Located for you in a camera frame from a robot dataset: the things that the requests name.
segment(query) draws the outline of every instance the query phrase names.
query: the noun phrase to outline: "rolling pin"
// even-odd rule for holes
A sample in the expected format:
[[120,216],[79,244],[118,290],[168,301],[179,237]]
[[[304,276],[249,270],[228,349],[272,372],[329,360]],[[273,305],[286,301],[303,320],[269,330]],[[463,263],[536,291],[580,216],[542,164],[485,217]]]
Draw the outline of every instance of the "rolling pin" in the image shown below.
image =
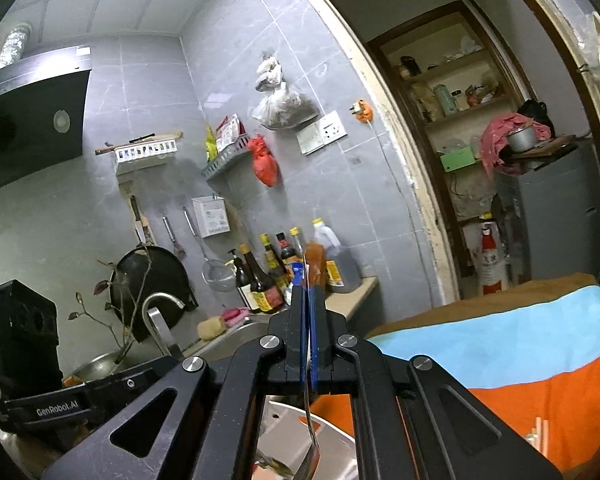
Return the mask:
[[128,148],[129,146],[133,146],[135,144],[138,144],[139,142],[159,142],[161,140],[178,140],[181,139],[182,137],[184,137],[184,133],[181,131],[177,131],[177,132],[173,132],[172,134],[163,134],[163,135],[156,135],[153,137],[147,137],[146,140],[138,140],[138,142],[134,142],[134,143],[129,143],[126,142],[125,144],[117,144],[115,146],[105,146],[104,148],[96,148],[95,153],[96,155],[102,155],[103,153],[110,153],[113,152],[114,150],[118,149],[118,148]]

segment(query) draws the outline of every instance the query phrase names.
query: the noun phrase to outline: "silver screw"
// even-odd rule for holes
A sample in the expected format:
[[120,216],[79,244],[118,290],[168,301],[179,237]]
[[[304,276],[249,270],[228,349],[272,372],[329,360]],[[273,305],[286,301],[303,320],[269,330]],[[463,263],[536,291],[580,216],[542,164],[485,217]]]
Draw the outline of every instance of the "silver screw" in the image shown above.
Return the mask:
[[426,372],[427,370],[431,370],[433,368],[433,363],[428,357],[419,355],[413,360],[413,366],[415,366],[418,370]]
[[358,338],[351,334],[342,334],[338,338],[338,344],[344,346],[344,348],[353,348],[358,344]]
[[197,355],[192,355],[191,357],[187,357],[182,362],[182,367],[187,372],[197,372],[205,365],[202,357],[198,357]]
[[263,348],[275,348],[280,344],[280,338],[276,335],[264,335],[260,338],[260,346]]

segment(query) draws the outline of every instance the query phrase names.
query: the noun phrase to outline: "yellow sponge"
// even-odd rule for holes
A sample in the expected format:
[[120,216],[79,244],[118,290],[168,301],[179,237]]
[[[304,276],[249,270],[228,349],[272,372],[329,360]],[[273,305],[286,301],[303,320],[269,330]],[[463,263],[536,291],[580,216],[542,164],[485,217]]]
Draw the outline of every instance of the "yellow sponge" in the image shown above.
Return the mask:
[[198,337],[203,341],[211,341],[226,331],[226,323],[220,316],[210,317],[198,323]]

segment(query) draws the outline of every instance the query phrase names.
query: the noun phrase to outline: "sink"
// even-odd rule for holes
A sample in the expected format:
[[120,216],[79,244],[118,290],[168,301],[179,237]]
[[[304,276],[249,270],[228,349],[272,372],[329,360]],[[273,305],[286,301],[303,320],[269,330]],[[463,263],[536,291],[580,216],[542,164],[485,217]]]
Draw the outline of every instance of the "sink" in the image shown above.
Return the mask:
[[258,339],[267,333],[269,328],[268,319],[263,321],[248,320],[242,325],[228,330],[226,333],[215,338],[212,342],[196,352],[206,361],[216,361],[231,357],[235,351],[247,341]]

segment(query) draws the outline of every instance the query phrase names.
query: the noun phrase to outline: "red bottle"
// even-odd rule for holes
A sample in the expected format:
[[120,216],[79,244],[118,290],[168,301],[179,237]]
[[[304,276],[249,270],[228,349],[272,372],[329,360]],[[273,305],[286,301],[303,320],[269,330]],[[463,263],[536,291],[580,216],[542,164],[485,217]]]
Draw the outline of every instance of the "red bottle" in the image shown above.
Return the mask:
[[498,276],[500,257],[496,240],[491,234],[491,226],[482,224],[482,293],[491,294],[502,290],[502,280]]

